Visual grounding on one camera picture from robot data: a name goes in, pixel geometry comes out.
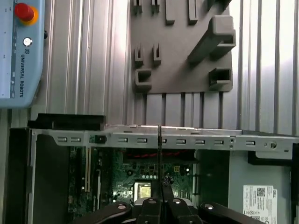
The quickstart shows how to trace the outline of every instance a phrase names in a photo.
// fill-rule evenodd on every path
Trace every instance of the capacitor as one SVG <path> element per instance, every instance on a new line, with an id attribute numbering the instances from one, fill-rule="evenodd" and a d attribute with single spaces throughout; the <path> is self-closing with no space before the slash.
<path id="1" fill-rule="evenodd" d="M 133 171 L 129 169 L 129 170 L 127 171 L 127 175 L 128 175 L 128 176 L 133 175 Z"/>

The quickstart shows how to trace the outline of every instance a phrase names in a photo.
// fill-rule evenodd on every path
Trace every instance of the barcode label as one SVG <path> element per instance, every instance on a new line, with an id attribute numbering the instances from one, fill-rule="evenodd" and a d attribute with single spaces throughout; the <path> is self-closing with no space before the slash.
<path id="1" fill-rule="evenodd" d="M 266 196 L 266 188 L 257 188 L 257 196 L 258 197 L 265 197 Z"/>
<path id="2" fill-rule="evenodd" d="M 266 224 L 277 224 L 277 193 L 273 186 L 244 185 L 243 214 Z"/>

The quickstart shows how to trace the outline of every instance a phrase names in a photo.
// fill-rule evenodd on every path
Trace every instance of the black plastic cover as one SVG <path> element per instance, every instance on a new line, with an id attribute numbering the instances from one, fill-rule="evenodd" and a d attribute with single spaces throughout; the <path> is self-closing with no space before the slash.
<path id="1" fill-rule="evenodd" d="M 106 117 L 100 115 L 45 114 L 40 113 L 36 120 L 28 121 L 32 129 L 86 130 L 104 129 Z"/>

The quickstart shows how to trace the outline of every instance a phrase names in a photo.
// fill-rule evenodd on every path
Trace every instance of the gray foam holder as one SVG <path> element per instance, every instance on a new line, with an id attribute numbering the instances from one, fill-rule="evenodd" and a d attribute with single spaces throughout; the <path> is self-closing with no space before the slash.
<path id="1" fill-rule="evenodd" d="M 136 14 L 135 2 L 131 7 L 132 79 L 136 92 L 233 88 L 230 51 L 236 38 L 233 18 L 228 7 L 223 11 L 223 1 L 215 1 L 209 10 L 207 0 L 136 1 L 140 2 L 142 13 Z M 210 77 L 220 70 L 228 71 L 225 80 L 211 82 Z"/>

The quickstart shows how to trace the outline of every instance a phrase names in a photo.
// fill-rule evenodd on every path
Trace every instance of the red button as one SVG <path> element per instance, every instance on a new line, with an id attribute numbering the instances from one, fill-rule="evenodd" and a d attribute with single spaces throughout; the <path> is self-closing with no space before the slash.
<path id="1" fill-rule="evenodd" d="M 18 3 L 14 7 L 15 15 L 22 21 L 31 21 L 34 17 L 34 12 L 32 8 L 25 3 Z"/>

